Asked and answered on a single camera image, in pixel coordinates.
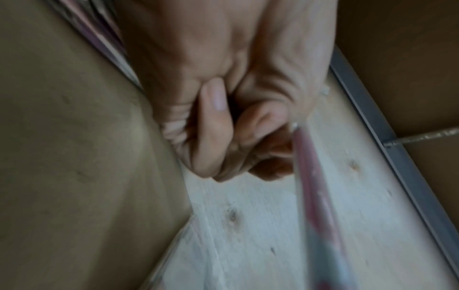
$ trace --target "plywood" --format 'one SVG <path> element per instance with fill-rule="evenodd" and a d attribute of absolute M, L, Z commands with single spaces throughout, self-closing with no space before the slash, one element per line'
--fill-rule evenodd
<path fill-rule="evenodd" d="M 0 289 L 137 288 L 191 212 L 147 101 L 44 1 L 0 35 Z"/>
<path fill-rule="evenodd" d="M 399 137 L 459 126 L 459 2 L 341 0 L 337 44 Z M 407 146 L 459 228 L 459 139 Z"/>
<path fill-rule="evenodd" d="M 311 119 L 348 254 L 361 289 L 459 285 L 389 165 L 332 75 Z M 185 172 L 203 212 L 221 289 L 304 289 L 293 178 L 226 183 Z"/>

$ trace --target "gray metal edge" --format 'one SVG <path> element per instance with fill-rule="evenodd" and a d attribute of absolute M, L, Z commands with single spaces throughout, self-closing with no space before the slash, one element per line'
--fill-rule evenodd
<path fill-rule="evenodd" d="M 430 186 L 403 146 L 385 148 L 397 138 L 352 66 L 335 46 L 330 68 L 360 114 L 400 183 L 459 279 L 459 234 Z"/>

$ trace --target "hand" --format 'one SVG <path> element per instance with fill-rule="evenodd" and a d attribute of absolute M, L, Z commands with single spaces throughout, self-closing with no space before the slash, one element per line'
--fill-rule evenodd
<path fill-rule="evenodd" d="M 153 117 L 201 177 L 292 173 L 289 121 L 312 110 L 337 0 L 118 0 Z"/>

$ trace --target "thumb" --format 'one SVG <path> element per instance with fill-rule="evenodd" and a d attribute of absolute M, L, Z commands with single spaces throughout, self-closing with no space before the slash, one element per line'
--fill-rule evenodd
<path fill-rule="evenodd" d="M 197 106 L 197 139 L 191 148 L 191 169 L 201 177 L 213 177 L 220 172 L 234 132 L 222 78 L 203 84 Z"/>

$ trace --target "brown panel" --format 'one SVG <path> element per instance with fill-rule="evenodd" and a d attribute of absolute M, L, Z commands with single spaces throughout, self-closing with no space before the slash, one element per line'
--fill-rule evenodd
<path fill-rule="evenodd" d="M 399 136 L 459 125 L 459 1 L 342 0 L 337 44 Z"/>
<path fill-rule="evenodd" d="M 406 145 L 424 178 L 459 225 L 459 136 Z"/>

